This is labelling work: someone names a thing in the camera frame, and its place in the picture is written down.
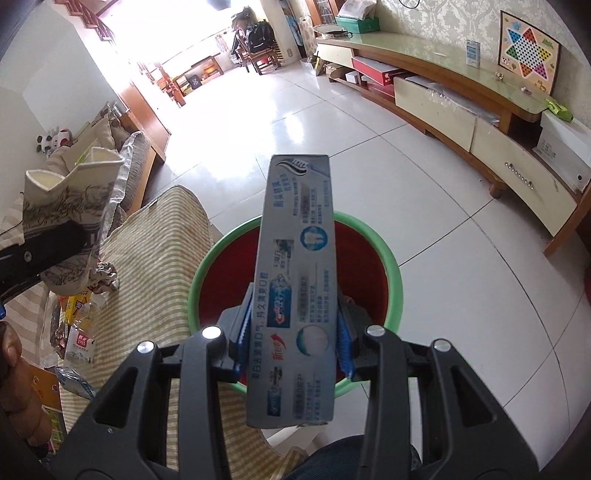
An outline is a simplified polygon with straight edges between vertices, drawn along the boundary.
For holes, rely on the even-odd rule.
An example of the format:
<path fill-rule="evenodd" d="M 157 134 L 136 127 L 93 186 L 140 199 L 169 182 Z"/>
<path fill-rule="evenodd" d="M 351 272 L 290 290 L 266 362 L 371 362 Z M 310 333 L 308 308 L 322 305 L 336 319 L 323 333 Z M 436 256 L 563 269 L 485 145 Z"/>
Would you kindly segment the person left hand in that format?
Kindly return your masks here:
<path fill-rule="evenodd" d="M 11 427 L 29 445 L 46 445 L 50 439 L 51 421 L 33 388 L 29 364 L 22 358 L 22 344 L 12 326 L 1 322 L 1 359 L 8 373 L 1 380 L 1 408 Z"/>

